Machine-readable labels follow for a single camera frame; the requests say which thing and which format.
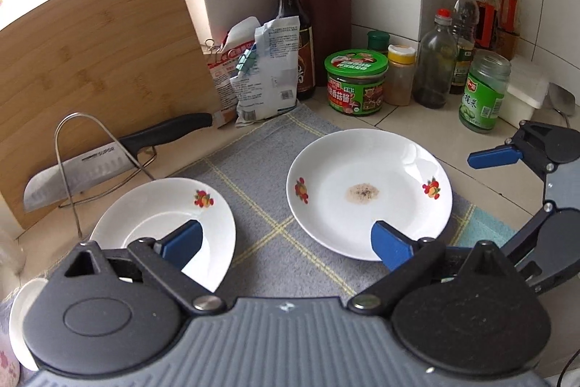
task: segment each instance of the round plate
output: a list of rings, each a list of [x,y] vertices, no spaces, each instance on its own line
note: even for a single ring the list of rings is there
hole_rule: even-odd
[[[20,364],[30,371],[38,371],[38,367],[24,342],[22,326],[24,324],[24,317],[47,282],[48,279],[38,277],[24,284],[16,295],[10,310],[10,319],[8,321],[10,344]]]
[[[236,224],[225,199],[203,182],[169,177],[129,191],[101,217],[91,239],[104,250],[126,248],[145,236],[161,239],[188,220],[201,223],[204,239],[182,273],[214,292],[234,255]]]
[[[286,196],[302,228],[329,250],[379,261],[370,230],[385,221],[412,239],[436,238],[451,215],[445,170],[427,150],[394,133],[344,130],[294,160]]]

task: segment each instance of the metal stand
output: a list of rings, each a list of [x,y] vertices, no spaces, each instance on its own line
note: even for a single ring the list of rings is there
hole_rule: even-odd
[[[77,117],[84,117],[87,119],[91,119],[92,121],[96,122],[104,131],[105,133],[107,133],[107,135],[109,136],[109,138],[111,138],[112,141],[115,142],[115,144],[117,144],[117,146],[123,150],[123,152],[125,153],[125,155],[127,156],[127,158],[129,158],[129,160],[135,165],[137,166],[138,170],[133,172],[127,179],[125,179],[123,182],[120,182],[120,184],[115,185],[114,187],[110,188],[109,190],[95,195],[94,197],[89,197],[86,199],[83,199],[81,201],[78,202],[74,202],[73,201],[73,196],[71,195],[71,190],[69,187],[69,181],[67,179],[66,173],[65,173],[65,167],[63,167],[63,161],[60,158],[60,150],[59,150],[59,134],[60,134],[60,130],[62,129],[62,127],[65,125],[65,123],[67,123],[69,120],[72,120],[74,118]],[[143,171],[147,177],[149,179],[151,179],[152,181],[155,181],[155,178],[152,176],[152,174],[147,171],[147,169],[145,169],[146,166],[148,166],[150,163],[153,162],[153,160],[157,157],[157,152],[155,150],[155,148],[153,148],[153,156],[144,164],[142,165],[136,158],[133,157],[133,155],[131,153],[129,153],[129,151],[127,151],[127,149],[121,144],[121,142],[119,142],[119,140],[117,140],[117,138],[115,138],[115,136],[103,125],[103,123],[96,117],[93,117],[92,115],[89,114],[84,114],[83,112],[75,112],[73,114],[67,115],[60,123],[59,126],[56,127],[56,132],[54,132],[54,151],[56,152],[56,159],[59,163],[59,168],[60,168],[60,175],[63,178],[63,183],[65,184],[65,189],[67,191],[67,197],[69,199],[69,203],[67,205],[64,205],[66,207],[70,206],[72,207],[72,212],[74,214],[74,219],[75,219],[75,223],[76,223],[76,231],[78,234],[79,239],[82,239],[82,231],[80,230],[80,222],[78,219],[78,214],[76,212],[76,207],[75,205],[79,204],[79,203],[86,203],[86,202],[92,202],[95,201],[97,199],[100,199],[103,196],[106,196],[110,193],[112,193],[113,191],[116,191],[118,188],[120,188],[121,186],[123,186],[124,184],[127,184],[127,182],[129,182],[131,179],[134,178],[134,176],[136,176],[140,171]]]

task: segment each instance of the black cable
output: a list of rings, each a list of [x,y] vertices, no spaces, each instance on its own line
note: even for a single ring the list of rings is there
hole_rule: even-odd
[[[574,355],[569,359],[569,361],[566,363],[566,365],[562,369],[562,372],[560,373],[560,376],[558,377],[558,382],[556,382],[556,387],[562,387],[562,379],[564,378],[564,374],[566,373],[566,371],[568,370],[570,365],[574,362],[574,360],[578,357],[578,354],[580,354],[580,349],[574,353]]]

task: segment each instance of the maroon knife block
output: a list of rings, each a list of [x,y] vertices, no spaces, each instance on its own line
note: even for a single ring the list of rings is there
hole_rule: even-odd
[[[352,44],[352,0],[300,0],[312,22],[317,86],[326,86],[324,60]]]

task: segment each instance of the green lid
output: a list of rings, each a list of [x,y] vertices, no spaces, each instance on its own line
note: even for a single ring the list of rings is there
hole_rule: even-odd
[[[368,49],[376,52],[386,52],[389,49],[391,35],[380,30],[368,32]]]
[[[325,61],[329,73],[345,78],[372,78],[385,72],[389,61],[382,53],[370,50],[344,50]]]

